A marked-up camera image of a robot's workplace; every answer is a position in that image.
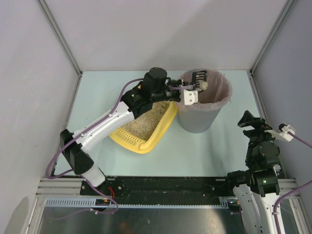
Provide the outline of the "black slotted litter scoop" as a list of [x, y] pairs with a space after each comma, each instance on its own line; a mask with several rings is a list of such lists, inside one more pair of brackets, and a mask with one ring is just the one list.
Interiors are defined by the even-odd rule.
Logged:
[[192, 80], [195, 83], [195, 90], [198, 91], [198, 87], [199, 87], [199, 82], [204, 80], [207, 82], [207, 70], [200, 70], [200, 71], [195, 71], [192, 72]]

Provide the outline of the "white litter clump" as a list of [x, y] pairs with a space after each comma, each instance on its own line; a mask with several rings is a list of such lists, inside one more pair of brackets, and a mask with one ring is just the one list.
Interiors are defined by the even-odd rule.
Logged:
[[199, 92], [203, 92], [208, 88], [208, 83], [204, 80], [199, 82], [199, 87], [198, 87], [198, 91]]

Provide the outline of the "grey trash bin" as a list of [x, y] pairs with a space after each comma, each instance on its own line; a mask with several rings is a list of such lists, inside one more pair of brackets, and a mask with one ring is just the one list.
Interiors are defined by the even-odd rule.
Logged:
[[202, 111], [187, 111], [182, 112], [177, 110], [178, 121], [180, 126], [190, 133], [203, 133], [207, 131], [217, 117], [219, 110], [202, 112]]

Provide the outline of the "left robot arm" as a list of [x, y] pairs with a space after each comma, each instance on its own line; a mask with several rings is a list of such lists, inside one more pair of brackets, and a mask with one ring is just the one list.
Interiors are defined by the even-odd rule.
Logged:
[[107, 113], [74, 132], [63, 130], [60, 133], [60, 154], [76, 175], [93, 187], [100, 186], [106, 181], [106, 176], [89, 156], [92, 148], [117, 128], [150, 111], [154, 103], [174, 101], [194, 104], [198, 98], [196, 79], [194, 76], [190, 81], [174, 80], [164, 69], [151, 68], [143, 78], [124, 85], [115, 105]]

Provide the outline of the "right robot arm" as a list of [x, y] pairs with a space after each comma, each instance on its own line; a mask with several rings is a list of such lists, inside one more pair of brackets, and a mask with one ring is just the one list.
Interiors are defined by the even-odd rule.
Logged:
[[275, 165], [279, 163], [280, 149], [274, 144], [272, 128], [261, 117], [245, 111], [238, 127], [249, 139], [245, 163], [246, 171], [227, 174], [229, 189], [239, 201], [241, 217], [249, 234], [283, 234], [279, 204], [280, 187]]

